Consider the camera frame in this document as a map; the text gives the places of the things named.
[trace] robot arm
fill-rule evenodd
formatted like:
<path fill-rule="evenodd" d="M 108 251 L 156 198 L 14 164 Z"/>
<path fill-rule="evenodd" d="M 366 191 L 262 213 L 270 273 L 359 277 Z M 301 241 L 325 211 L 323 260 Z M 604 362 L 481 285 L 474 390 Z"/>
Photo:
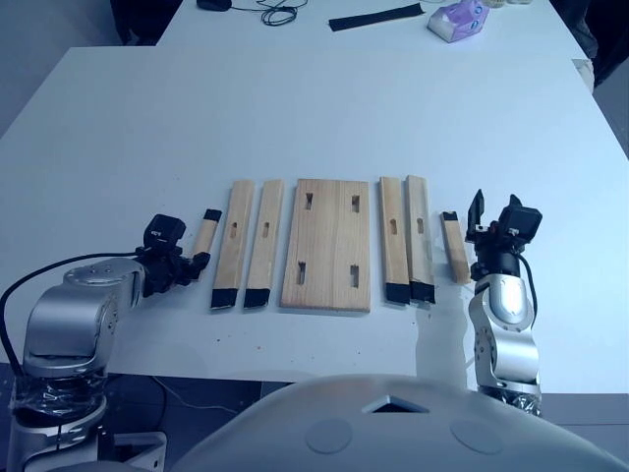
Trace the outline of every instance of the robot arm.
<path fill-rule="evenodd" d="M 208 253 L 181 257 L 176 244 L 185 229 L 181 220 L 157 215 L 133 260 L 72 269 L 38 300 L 16 373 L 8 471 L 45 471 L 98 458 L 106 366 L 118 320 L 142 297 L 198 279 L 209 262 Z"/>
<path fill-rule="evenodd" d="M 117 258 L 70 270 L 30 314 L 24 371 L 64 379 L 103 370 L 118 319 L 140 302 L 144 267 Z"/>
<path fill-rule="evenodd" d="M 542 214 L 522 206 L 512 195 L 498 221 L 483 227 L 480 222 L 484 209 L 483 193 L 479 190 L 468 212 L 466 235 L 478 256 L 472 265 L 472 278 L 477 283 L 469 312 L 476 332 L 479 391 L 540 416 L 540 358 L 532 334 L 537 298 L 530 277 L 532 307 L 520 278 L 520 261 L 524 246 L 537 233 Z"/>

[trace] white table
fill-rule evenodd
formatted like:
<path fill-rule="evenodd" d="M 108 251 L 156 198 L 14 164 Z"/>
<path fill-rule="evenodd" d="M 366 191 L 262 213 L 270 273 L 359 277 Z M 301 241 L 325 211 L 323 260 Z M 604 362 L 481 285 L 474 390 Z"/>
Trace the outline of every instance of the white table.
<path fill-rule="evenodd" d="M 299 4 L 295 0 L 289 5 Z M 452 44 L 444 42 L 426 28 L 430 14 L 441 4 L 422 2 L 426 11 L 420 17 L 396 20 L 363 28 L 332 32 L 327 22 L 403 7 L 413 0 L 310 0 L 299 10 L 297 20 L 279 28 L 266 27 L 259 14 L 230 10 L 208 12 L 197 7 L 196 0 L 184 0 L 159 45 L 273 48 L 294 46 L 308 48 L 357 47 L 360 49 L 395 48 L 410 51 L 450 53 L 505 52 L 510 55 L 534 53 L 568 59 L 586 59 L 548 0 L 534 0 L 530 5 L 506 5 L 491 10 L 483 31 Z M 234 0 L 235 7 L 251 8 L 254 0 Z"/>
<path fill-rule="evenodd" d="M 56 260 L 135 248 L 157 212 L 188 223 L 191 250 L 203 210 L 226 209 L 233 180 L 255 179 L 258 199 L 264 179 L 285 179 L 269 306 L 243 312 L 241 290 L 235 309 L 210 313 L 214 258 L 200 283 L 147 299 L 122 320 L 112 372 L 418 374 L 474 387 L 472 289 L 447 277 L 437 215 L 455 209 L 465 221 L 483 188 L 487 221 L 510 193 L 543 213 L 526 252 L 540 299 L 543 391 L 629 391 L 626 158 L 568 59 L 73 49 L 0 141 L 0 162 L 2 287 Z M 438 285 L 429 312 L 382 297 L 375 182 L 407 174 L 429 180 Z M 300 177 L 372 182 L 369 314 L 277 308 Z M 29 310 L 62 273 L 10 301 L 18 352 Z"/>

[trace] black strap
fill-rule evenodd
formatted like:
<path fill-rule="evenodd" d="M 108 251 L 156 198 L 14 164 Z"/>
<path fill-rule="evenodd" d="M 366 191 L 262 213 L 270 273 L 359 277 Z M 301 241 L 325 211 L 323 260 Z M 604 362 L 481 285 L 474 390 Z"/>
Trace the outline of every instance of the black strap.
<path fill-rule="evenodd" d="M 358 17 L 336 18 L 329 21 L 330 28 L 333 31 L 348 30 L 350 28 L 363 27 L 372 25 L 373 23 L 388 22 L 389 20 L 397 20 L 399 18 L 418 17 L 423 15 L 424 10 L 419 3 L 409 5 L 408 7 L 394 8 L 380 13 L 371 13 L 369 15 L 359 15 Z"/>

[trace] computer mouse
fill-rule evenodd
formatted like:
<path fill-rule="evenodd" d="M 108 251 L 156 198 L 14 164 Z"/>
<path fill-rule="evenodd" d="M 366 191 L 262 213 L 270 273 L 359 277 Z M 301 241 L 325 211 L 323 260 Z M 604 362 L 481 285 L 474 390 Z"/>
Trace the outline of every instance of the computer mouse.
<path fill-rule="evenodd" d="M 197 0 L 197 6 L 212 12 L 226 12 L 232 8 L 232 0 Z"/>

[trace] small wooden block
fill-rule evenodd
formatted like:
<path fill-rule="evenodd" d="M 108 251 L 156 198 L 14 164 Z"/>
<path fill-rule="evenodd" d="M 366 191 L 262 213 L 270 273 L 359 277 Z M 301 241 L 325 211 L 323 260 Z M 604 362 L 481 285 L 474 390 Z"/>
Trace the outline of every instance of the small wooden block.
<path fill-rule="evenodd" d="M 236 293 L 243 273 L 247 228 L 255 187 L 256 184 L 251 180 L 238 180 L 232 187 L 214 278 L 212 308 L 231 307 L 236 303 Z"/>
<path fill-rule="evenodd" d="M 445 252 L 452 267 L 452 278 L 460 285 L 470 283 L 470 265 L 465 254 L 461 226 L 456 211 L 444 211 L 441 214 L 443 242 Z"/>
<path fill-rule="evenodd" d="M 273 284 L 277 232 L 283 196 L 284 182 L 281 180 L 264 182 L 257 216 L 254 252 L 247 279 L 245 308 L 261 307 L 268 302 L 268 295 Z"/>
<path fill-rule="evenodd" d="M 200 224 L 199 234 L 197 235 L 197 242 L 193 249 L 193 256 L 199 253 L 208 253 L 214 241 L 214 234 L 216 232 L 216 226 L 220 220 L 222 212 L 218 209 L 208 209 L 205 212 L 203 221 Z"/>
<path fill-rule="evenodd" d="M 400 179 L 381 177 L 380 196 L 386 299 L 396 303 L 410 303 L 411 288 Z"/>
<path fill-rule="evenodd" d="M 368 312 L 370 303 L 369 184 L 300 180 L 281 305 Z"/>
<path fill-rule="evenodd" d="M 406 179 L 409 211 L 409 278 L 411 298 L 434 303 L 434 276 L 429 225 L 429 191 L 426 179 L 409 175 Z"/>

